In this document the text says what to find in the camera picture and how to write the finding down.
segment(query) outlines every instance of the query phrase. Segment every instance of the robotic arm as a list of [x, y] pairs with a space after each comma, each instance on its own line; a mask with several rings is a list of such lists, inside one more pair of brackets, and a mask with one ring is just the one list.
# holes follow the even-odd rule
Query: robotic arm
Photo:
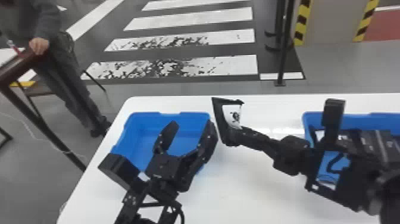
[[[164, 207], [157, 224], [174, 224], [178, 216], [181, 224], [185, 224], [182, 205], [176, 198], [179, 192], [189, 190], [195, 174], [210, 160], [218, 136], [214, 124], [208, 121], [194, 150], [182, 156], [169, 155], [168, 149], [178, 129], [179, 125], [172, 121], [158, 135], [153, 157], [145, 170], [148, 181], [139, 178], [139, 169], [122, 155], [109, 153], [99, 165], [102, 172], [127, 189], [115, 224], [156, 224], [138, 213], [146, 207]], [[147, 195], [156, 201], [145, 203]]]
[[[215, 119], [222, 142], [229, 147], [243, 145], [266, 153], [274, 160], [273, 167], [290, 176], [305, 175], [305, 189], [332, 200], [353, 211], [364, 210], [369, 215], [380, 214], [382, 224], [395, 224], [400, 220], [400, 160], [393, 155], [394, 139], [385, 132], [349, 130], [349, 144], [340, 144], [338, 135], [345, 102], [328, 99], [322, 117], [324, 137], [310, 143], [295, 136], [278, 141], [248, 127], [240, 125], [240, 108], [243, 102], [213, 98]], [[364, 135], [378, 139], [375, 148], [365, 141]], [[326, 151], [338, 151], [336, 158], [326, 167], [329, 173], [340, 174], [332, 189], [318, 181], [318, 171]], [[332, 166], [342, 157], [350, 161], [348, 167], [333, 170]]]

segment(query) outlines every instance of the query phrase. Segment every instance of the gray jacket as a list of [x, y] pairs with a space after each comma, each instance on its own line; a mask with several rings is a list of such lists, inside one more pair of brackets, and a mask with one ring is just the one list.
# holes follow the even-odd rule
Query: gray jacket
[[60, 11], [54, 0], [15, 0], [15, 5], [0, 5], [0, 31], [18, 46], [32, 38], [50, 42], [61, 27]]

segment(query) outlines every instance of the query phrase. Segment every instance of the person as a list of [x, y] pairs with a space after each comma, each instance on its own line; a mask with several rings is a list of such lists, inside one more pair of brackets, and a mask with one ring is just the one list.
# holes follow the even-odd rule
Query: person
[[81, 70], [76, 56], [68, 49], [72, 40], [66, 32], [61, 31], [61, 14], [53, 0], [0, 0], [0, 32], [17, 46], [31, 48], [35, 54], [43, 55], [42, 62], [33, 70], [65, 102], [65, 106], [82, 125], [91, 129], [93, 137], [99, 136], [101, 131], [79, 106], [60, 76], [67, 76], [74, 84], [104, 129], [111, 125], [100, 114], [80, 78]]

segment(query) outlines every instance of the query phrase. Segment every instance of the blue tray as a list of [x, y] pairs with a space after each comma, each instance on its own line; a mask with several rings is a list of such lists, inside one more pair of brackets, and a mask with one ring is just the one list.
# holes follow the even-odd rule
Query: blue tray
[[[303, 114], [303, 125], [305, 138], [314, 147], [311, 137], [310, 126], [316, 130], [323, 130], [321, 125], [322, 112], [306, 112]], [[361, 130], [390, 130], [392, 135], [400, 135], [400, 114], [395, 113], [371, 113], [371, 114], [345, 114], [343, 116], [342, 130], [361, 129]], [[339, 175], [327, 173], [326, 167], [329, 161], [337, 156], [338, 152], [325, 152], [323, 161], [318, 172], [318, 180], [336, 183]], [[349, 160], [342, 158], [332, 167], [333, 170], [341, 170], [349, 166]]]
[[208, 113], [133, 113], [110, 153], [124, 156], [140, 171], [145, 171], [153, 156], [152, 149], [158, 135], [171, 121], [178, 123], [179, 130], [168, 153], [180, 156], [197, 147], [209, 119]]

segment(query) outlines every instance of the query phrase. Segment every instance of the dark pants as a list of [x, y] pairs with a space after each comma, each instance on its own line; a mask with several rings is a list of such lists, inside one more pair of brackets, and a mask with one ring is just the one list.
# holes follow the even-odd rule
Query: dark pants
[[100, 111], [90, 98], [85, 83], [80, 79], [82, 72], [79, 69], [74, 52], [71, 50], [71, 44], [68, 38], [60, 33], [55, 40], [51, 41], [45, 59], [33, 70], [51, 91], [65, 102], [65, 106], [81, 121], [84, 127], [94, 129], [94, 125], [85, 110], [81, 108], [60, 77], [67, 77], [74, 84], [81, 97], [85, 99], [97, 118], [100, 119]]

